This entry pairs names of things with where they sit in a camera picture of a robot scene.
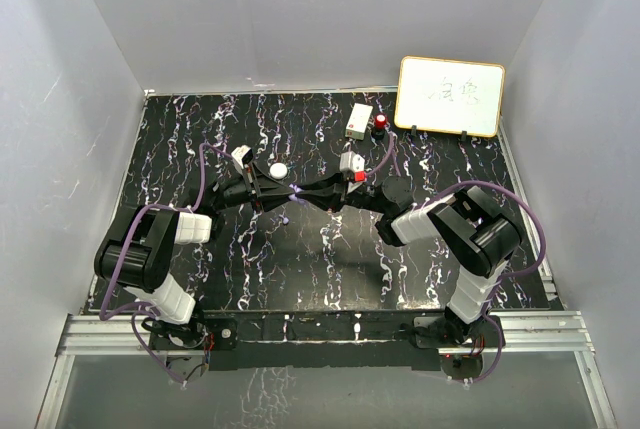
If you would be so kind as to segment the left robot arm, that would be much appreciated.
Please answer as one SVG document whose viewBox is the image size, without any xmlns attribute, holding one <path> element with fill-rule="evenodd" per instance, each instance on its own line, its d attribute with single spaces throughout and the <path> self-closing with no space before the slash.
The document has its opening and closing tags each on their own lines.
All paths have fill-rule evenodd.
<svg viewBox="0 0 640 429">
<path fill-rule="evenodd" d="M 194 297 L 170 273 L 174 247 L 212 241 L 223 225 L 221 210 L 251 204 L 255 211 L 266 212 L 295 195 L 295 189 L 247 163 L 237 177 L 223 184 L 216 180 L 207 184 L 202 176 L 183 208 L 122 207 L 94 260 L 96 276 L 108 283 L 100 319 L 140 311 L 173 324 L 171 334 L 182 346 L 197 347 L 205 339 L 207 325 L 193 315 Z"/>
</svg>

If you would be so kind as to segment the white earbud charging case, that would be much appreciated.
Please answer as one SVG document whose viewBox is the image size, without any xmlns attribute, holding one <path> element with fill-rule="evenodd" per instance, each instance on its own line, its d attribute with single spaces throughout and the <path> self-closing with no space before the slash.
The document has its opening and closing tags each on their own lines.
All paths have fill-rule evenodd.
<svg viewBox="0 0 640 429">
<path fill-rule="evenodd" d="M 284 163 L 273 163 L 269 167 L 269 175 L 275 180 L 283 180 L 288 175 L 288 168 Z"/>
</svg>

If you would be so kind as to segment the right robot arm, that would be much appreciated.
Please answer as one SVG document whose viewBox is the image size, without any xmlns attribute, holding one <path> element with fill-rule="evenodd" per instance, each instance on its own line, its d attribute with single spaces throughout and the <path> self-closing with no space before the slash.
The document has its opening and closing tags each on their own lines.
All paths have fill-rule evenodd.
<svg viewBox="0 0 640 429">
<path fill-rule="evenodd" d="M 490 294 L 524 235 L 520 225 L 503 212 L 485 189 L 515 195 L 486 181 L 462 181 L 422 205 L 415 205 L 410 181 L 389 176 L 367 186 L 338 175 L 329 182 L 301 185 L 295 197 L 337 212 L 345 206 L 376 212 L 380 238 L 388 245 L 405 246 L 441 238 L 460 264 L 456 288 L 446 306 L 447 337 L 466 346 L 482 331 L 480 318 Z"/>
</svg>

